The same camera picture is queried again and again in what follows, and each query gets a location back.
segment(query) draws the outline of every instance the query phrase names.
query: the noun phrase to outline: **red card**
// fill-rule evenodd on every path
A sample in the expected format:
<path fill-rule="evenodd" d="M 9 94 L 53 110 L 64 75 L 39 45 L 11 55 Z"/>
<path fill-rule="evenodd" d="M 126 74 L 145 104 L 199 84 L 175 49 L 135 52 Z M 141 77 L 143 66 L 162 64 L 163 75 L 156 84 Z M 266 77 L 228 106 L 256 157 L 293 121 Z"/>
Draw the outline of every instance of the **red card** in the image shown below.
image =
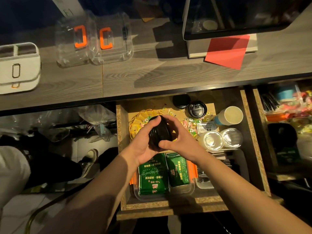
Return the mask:
<path fill-rule="evenodd" d="M 211 39 L 205 61 L 240 70 L 249 35 Z"/>

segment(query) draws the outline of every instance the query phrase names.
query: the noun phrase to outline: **yellow basket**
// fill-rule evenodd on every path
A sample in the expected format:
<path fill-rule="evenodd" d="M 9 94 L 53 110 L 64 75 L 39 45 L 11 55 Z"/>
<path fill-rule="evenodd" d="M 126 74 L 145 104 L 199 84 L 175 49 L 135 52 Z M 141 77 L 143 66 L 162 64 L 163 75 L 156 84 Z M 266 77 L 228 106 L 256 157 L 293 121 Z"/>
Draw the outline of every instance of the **yellow basket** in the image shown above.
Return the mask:
<path fill-rule="evenodd" d="M 129 122 L 129 134 L 132 140 L 138 131 L 149 121 L 150 118 L 161 115 L 158 111 L 147 109 L 140 111 Z"/>

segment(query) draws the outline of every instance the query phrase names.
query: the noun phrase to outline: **green tea packet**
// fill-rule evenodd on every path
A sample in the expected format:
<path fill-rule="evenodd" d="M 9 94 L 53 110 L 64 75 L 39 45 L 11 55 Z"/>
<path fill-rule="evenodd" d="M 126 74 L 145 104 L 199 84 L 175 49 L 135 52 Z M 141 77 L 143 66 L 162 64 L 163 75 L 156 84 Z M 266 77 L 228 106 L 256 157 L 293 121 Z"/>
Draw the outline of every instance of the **green tea packet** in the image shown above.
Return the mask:
<path fill-rule="evenodd" d="M 164 153 L 158 153 L 146 163 L 138 167 L 138 173 L 142 176 L 147 176 L 152 173 L 167 171 L 167 162 Z"/>
<path fill-rule="evenodd" d="M 175 187 L 189 184 L 188 167 L 185 158 L 178 153 L 167 153 L 166 160 L 170 185 Z"/>
<path fill-rule="evenodd" d="M 139 195 L 164 194 L 169 192 L 167 171 L 140 175 Z"/>

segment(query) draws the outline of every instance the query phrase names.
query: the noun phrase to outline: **sneaker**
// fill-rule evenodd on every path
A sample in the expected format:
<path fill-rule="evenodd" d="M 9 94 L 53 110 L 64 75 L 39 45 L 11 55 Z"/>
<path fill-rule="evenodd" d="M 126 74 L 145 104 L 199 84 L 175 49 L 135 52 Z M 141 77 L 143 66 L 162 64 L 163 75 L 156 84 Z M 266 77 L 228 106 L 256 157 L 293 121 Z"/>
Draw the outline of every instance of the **sneaker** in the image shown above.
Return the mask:
<path fill-rule="evenodd" d="M 96 149 L 90 149 L 87 155 L 85 155 L 78 163 L 82 167 L 82 175 L 81 177 L 85 177 L 88 172 L 90 171 L 90 168 L 92 165 L 96 162 L 98 159 L 99 152 Z"/>

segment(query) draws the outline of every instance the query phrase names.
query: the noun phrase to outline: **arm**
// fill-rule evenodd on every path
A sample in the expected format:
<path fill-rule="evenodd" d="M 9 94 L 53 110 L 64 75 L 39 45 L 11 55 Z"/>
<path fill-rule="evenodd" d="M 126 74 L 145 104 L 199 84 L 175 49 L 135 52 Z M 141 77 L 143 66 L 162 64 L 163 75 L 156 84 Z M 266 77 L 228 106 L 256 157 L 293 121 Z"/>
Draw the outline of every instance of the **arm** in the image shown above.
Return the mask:
<path fill-rule="evenodd" d="M 149 132 L 160 117 L 146 124 L 89 185 L 78 193 L 39 234 L 102 233 L 108 227 L 133 173 L 158 152 L 149 148 Z"/>
<path fill-rule="evenodd" d="M 177 118 L 164 117 L 177 132 L 177 140 L 163 140 L 159 146 L 176 151 L 205 171 L 245 233 L 312 233 L 310 226 L 206 152 Z"/>

